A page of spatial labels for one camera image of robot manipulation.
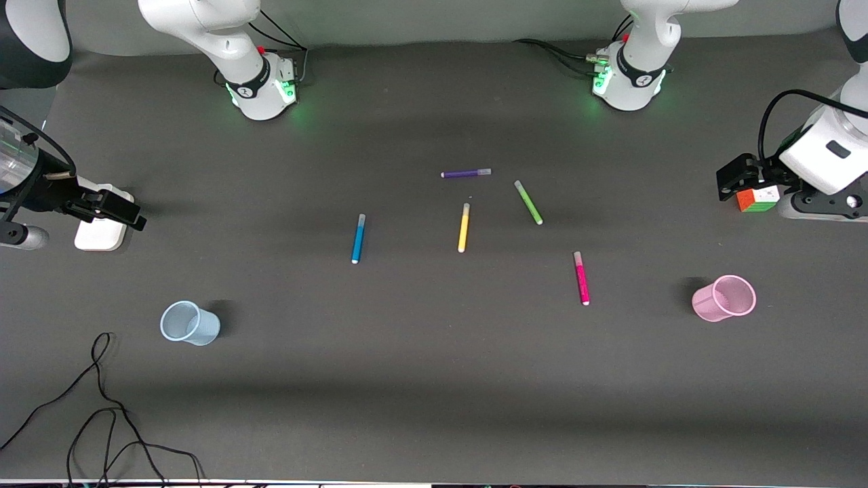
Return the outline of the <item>pink marker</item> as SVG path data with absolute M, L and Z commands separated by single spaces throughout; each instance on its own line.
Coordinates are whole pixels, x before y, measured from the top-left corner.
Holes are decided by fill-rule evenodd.
M 580 252 L 573 253 L 574 258 L 574 271 L 576 272 L 576 280 L 578 285 L 578 293 L 580 296 L 580 302 L 582 302 L 583 306 L 590 305 L 590 295 L 589 295 L 589 287 L 588 287 L 588 279 L 586 276 L 583 257 Z

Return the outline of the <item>white flat box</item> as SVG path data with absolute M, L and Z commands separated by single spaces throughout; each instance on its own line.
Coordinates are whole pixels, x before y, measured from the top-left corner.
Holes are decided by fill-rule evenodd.
M 86 178 L 78 177 L 80 186 L 90 190 L 106 189 L 134 203 L 130 192 L 121 190 L 112 184 L 96 184 Z M 121 247 L 126 235 L 127 226 L 114 220 L 96 218 L 93 222 L 80 222 L 75 233 L 74 245 L 78 250 L 87 252 L 111 252 Z

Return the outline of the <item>colourful puzzle cube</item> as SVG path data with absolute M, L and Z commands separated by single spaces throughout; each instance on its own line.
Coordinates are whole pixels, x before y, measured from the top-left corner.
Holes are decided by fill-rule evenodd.
M 737 192 L 736 203 L 741 213 L 766 212 L 775 207 L 780 198 L 778 186 L 767 186 Z

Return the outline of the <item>translucent pink cup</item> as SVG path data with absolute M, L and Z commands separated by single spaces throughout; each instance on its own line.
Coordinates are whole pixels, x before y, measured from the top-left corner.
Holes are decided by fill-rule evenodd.
M 692 294 L 692 309 L 711 323 L 753 312 L 757 298 L 753 286 L 737 275 L 724 275 Z

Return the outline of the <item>translucent blue cup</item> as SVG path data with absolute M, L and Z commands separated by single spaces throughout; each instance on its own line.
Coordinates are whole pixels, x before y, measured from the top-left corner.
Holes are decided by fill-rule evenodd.
M 168 306 L 160 319 L 160 330 L 165 339 L 194 346 L 207 346 L 216 340 L 220 328 L 220 319 L 213 312 L 199 308 L 189 300 Z

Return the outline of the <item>green marker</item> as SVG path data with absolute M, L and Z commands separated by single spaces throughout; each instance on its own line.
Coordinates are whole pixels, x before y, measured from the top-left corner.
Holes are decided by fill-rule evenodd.
M 527 210 L 529 210 L 529 213 L 534 223 L 536 223 L 537 226 L 543 225 L 543 222 L 545 222 L 545 220 L 540 215 L 540 212 L 536 208 L 536 205 L 533 203 L 533 200 L 530 197 L 527 189 L 524 188 L 523 182 L 521 182 L 521 180 L 515 180 L 513 184 L 517 189 L 521 199 L 523 200 L 525 207 L 527 207 Z

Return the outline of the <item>dark grey table mat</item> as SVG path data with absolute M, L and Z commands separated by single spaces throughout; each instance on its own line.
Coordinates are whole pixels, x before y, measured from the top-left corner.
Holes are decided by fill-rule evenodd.
M 0 444 L 109 331 L 108 394 L 214 478 L 868 486 L 868 226 L 743 214 L 714 178 L 773 96 L 854 64 L 824 30 L 688 39 L 673 65 L 619 113 L 536 47 L 322 49 L 255 123 L 202 56 L 81 56 L 47 133 L 149 221 L 84 253 L 74 219 L 21 213 L 52 240 L 0 248 Z M 724 275 L 756 306 L 704 321 Z M 182 300 L 216 340 L 164 338 Z M 63 478 L 104 405 L 87 375 L 0 478 Z

